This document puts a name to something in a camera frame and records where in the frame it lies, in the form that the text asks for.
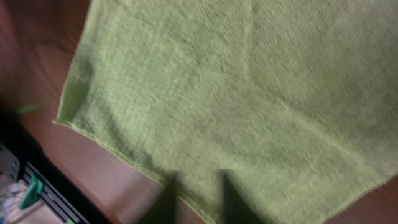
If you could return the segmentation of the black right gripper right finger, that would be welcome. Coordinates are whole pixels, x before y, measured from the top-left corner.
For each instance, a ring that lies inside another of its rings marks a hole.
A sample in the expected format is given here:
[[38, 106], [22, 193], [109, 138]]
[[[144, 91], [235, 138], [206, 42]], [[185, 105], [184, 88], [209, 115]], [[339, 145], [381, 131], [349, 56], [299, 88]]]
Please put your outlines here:
[[226, 170], [221, 170], [220, 177], [223, 188], [222, 216], [224, 223], [265, 224], [244, 201]]

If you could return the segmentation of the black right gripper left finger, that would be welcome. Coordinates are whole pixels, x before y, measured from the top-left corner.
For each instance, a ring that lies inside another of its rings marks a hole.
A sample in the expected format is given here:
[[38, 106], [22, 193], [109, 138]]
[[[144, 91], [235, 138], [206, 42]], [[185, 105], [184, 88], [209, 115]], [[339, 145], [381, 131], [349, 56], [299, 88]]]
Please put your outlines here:
[[137, 221], [137, 224], [175, 224], [177, 214], [177, 174], [168, 178], [167, 184], [151, 208]]

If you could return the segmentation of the light green cloth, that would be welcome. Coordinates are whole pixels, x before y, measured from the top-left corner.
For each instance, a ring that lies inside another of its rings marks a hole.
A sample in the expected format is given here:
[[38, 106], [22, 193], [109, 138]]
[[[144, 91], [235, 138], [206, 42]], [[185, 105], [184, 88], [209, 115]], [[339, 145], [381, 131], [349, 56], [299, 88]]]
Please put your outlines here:
[[92, 1], [56, 118], [219, 223], [219, 173], [276, 223], [397, 174], [397, 1]]

